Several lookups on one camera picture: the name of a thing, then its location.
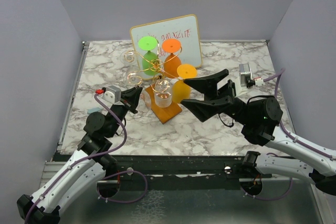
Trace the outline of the clear wine glass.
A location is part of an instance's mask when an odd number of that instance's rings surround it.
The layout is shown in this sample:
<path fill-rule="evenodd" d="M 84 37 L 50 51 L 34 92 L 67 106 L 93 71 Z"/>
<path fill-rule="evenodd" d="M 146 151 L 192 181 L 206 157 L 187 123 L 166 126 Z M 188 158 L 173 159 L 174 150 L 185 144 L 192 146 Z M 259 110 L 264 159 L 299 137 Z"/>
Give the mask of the clear wine glass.
<path fill-rule="evenodd" d="M 172 103 L 172 86 L 166 79 L 158 80 L 153 88 L 155 104 L 160 108 L 167 108 Z"/>
<path fill-rule="evenodd" d="M 140 104 L 143 110 L 151 110 L 151 97 L 146 90 L 142 90 L 140 95 Z"/>
<path fill-rule="evenodd" d="M 137 53 L 134 50 L 126 50 L 121 53 L 120 61 L 125 67 L 123 77 L 124 84 L 127 87 L 143 86 L 143 79 L 137 61 Z"/>

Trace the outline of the yellow plastic wine glass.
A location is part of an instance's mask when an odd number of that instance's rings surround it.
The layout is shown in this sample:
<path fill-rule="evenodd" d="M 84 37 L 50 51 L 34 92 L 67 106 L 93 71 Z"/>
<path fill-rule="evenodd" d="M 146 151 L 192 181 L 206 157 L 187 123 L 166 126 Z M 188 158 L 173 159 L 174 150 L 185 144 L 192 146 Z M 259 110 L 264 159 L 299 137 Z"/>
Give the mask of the yellow plastic wine glass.
<path fill-rule="evenodd" d="M 197 77 L 197 70 L 189 64 L 182 64 L 177 68 L 177 74 L 181 80 L 177 80 L 172 87 L 172 100 L 175 103 L 181 103 L 183 99 L 188 99 L 191 94 L 191 87 L 184 83 L 185 79 L 193 79 Z"/>

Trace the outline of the green plastic wine glass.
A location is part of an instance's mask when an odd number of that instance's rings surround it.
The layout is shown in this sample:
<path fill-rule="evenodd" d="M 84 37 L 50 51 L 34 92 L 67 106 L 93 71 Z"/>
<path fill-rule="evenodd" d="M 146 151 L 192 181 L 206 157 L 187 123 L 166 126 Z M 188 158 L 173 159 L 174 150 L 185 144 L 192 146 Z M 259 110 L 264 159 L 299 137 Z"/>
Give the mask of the green plastic wine glass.
<path fill-rule="evenodd" d="M 152 36 L 144 36 L 138 46 L 145 52 L 141 57 L 141 74 L 144 80 L 153 78 L 159 72 L 159 41 Z"/>

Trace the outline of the orange plastic wine glass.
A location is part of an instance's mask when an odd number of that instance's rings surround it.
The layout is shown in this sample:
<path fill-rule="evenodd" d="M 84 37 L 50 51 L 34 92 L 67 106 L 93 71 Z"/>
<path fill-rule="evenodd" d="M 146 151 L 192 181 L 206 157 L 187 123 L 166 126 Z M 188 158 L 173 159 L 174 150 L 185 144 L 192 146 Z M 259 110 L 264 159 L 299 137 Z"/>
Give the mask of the orange plastic wine glass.
<path fill-rule="evenodd" d="M 163 64 L 165 75 L 171 79 L 177 78 L 177 68 L 182 64 L 179 58 L 182 50 L 180 41 L 174 38 L 167 39 L 163 42 L 162 49 L 169 54 Z"/>

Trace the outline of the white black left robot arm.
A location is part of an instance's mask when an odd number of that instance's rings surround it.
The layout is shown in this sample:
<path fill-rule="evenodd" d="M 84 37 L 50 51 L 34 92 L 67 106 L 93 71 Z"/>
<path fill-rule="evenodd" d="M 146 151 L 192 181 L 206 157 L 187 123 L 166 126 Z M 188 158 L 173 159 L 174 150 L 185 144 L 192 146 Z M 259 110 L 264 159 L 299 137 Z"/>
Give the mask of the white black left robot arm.
<path fill-rule="evenodd" d="M 25 223 L 59 223 L 65 210 L 92 184 L 110 179 L 117 172 L 117 161 L 110 155 L 110 138 L 128 112 L 136 114 L 142 87 L 121 91 L 115 86 L 97 90 L 94 98 L 108 112 L 90 113 L 84 126 L 85 135 L 65 165 L 40 189 L 22 195 L 17 201 Z"/>

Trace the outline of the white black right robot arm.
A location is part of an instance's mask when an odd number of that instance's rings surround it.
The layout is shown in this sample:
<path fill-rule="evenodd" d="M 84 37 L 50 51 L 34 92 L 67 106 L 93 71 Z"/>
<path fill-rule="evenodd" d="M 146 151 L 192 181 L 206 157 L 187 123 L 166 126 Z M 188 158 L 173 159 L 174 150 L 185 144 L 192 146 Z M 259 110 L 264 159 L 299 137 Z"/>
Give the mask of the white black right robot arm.
<path fill-rule="evenodd" d="M 231 80 L 218 88 L 217 84 L 227 76 L 228 70 L 224 69 L 210 76 L 185 79 L 183 82 L 202 93 L 204 99 L 183 99 L 181 104 L 201 122 L 226 114 L 243 126 L 241 133 L 249 143 L 288 155 L 272 157 L 249 151 L 241 164 L 241 173 L 246 177 L 275 174 L 297 178 L 326 194 L 335 195 L 335 151 L 284 129 L 283 111 L 275 96 L 258 95 L 244 102 L 236 97 L 235 84 Z"/>

